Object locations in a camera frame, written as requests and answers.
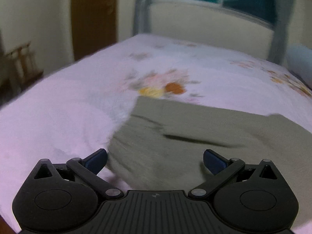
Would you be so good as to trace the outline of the brown wooden door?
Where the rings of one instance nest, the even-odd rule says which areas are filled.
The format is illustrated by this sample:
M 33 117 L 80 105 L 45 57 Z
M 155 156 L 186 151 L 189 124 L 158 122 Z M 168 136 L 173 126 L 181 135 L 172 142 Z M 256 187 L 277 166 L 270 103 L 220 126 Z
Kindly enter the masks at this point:
M 117 0 L 71 0 L 74 59 L 117 42 Z

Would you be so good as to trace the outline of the light blue folded blanket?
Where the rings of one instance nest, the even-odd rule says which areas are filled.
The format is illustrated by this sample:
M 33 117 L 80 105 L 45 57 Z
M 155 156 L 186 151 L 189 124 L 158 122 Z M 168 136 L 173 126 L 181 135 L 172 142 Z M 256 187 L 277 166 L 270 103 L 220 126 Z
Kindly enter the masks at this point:
M 311 49 L 304 45 L 291 45 L 286 52 L 288 70 L 311 89 L 312 58 Z

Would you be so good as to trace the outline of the grey curtain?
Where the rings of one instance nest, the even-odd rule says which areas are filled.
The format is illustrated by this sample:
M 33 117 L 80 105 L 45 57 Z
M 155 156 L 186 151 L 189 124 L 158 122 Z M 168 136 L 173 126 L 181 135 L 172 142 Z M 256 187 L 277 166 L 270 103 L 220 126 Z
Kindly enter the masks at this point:
M 151 33 L 151 4 L 152 0 L 135 0 L 133 36 Z
M 288 41 L 288 27 L 295 0 L 274 0 L 276 22 L 273 27 L 273 37 L 267 60 L 281 65 L 284 60 Z

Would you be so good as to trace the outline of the pink floral bed sheet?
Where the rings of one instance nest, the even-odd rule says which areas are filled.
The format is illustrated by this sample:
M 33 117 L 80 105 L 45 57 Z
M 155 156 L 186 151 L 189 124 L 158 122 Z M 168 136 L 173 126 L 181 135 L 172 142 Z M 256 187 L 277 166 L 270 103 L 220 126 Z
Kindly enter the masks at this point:
M 242 52 L 140 34 L 37 83 L 1 109 L 1 216 L 14 230 L 13 199 L 37 161 L 63 163 L 108 145 L 139 95 L 278 113 L 311 130 L 311 91 L 279 65 Z

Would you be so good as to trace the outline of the wooden chair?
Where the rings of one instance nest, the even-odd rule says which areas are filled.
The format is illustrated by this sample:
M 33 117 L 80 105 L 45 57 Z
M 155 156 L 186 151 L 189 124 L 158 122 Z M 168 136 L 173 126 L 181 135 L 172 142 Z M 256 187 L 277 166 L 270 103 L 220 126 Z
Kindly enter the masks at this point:
M 43 78 L 44 71 L 36 65 L 30 45 L 27 42 L 1 54 L 1 88 L 8 85 L 13 96 Z

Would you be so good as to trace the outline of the olive green pants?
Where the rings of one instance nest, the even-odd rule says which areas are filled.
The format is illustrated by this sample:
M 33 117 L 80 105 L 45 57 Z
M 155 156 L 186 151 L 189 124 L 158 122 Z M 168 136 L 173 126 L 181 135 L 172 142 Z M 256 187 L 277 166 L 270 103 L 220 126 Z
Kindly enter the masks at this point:
M 188 190 L 209 175 L 208 148 L 247 163 L 271 159 L 296 192 L 311 190 L 311 133 L 286 117 L 147 97 L 113 134 L 109 167 L 134 189 Z

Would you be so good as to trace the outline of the grey left curtain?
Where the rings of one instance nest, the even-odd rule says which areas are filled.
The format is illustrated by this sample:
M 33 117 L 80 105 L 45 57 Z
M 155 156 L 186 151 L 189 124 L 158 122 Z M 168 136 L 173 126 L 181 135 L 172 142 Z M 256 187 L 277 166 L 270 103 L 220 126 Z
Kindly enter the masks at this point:
M 135 0 L 133 36 L 151 33 L 151 4 L 152 0 Z

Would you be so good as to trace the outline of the grey right curtain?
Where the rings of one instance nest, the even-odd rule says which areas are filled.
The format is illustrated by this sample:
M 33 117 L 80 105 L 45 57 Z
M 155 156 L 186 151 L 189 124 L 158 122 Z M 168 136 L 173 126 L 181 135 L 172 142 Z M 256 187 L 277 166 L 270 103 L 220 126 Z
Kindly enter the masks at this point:
M 274 0 L 276 22 L 273 27 L 273 37 L 267 60 L 281 65 L 284 60 L 288 41 L 288 27 L 295 0 Z

